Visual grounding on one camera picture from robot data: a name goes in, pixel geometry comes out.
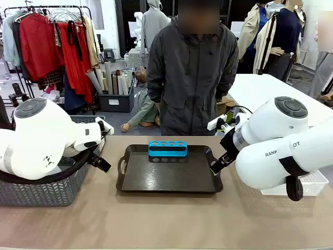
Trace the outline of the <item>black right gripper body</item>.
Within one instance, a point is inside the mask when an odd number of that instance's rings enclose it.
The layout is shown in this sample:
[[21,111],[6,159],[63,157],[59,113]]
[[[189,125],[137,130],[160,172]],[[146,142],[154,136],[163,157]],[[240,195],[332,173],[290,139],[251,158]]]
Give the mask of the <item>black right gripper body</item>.
[[224,137],[221,139],[220,144],[225,149],[225,153],[222,155],[222,158],[226,159],[236,159],[239,150],[234,144],[233,136],[235,129],[228,131]]

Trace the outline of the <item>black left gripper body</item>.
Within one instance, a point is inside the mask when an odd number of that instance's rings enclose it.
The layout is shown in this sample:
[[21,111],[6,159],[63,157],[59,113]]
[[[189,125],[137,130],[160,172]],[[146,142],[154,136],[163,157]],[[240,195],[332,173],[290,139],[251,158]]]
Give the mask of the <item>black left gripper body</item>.
[[102,161],[100,153],[111,134],[111,127],[89,127],[88,129],[88,161]]

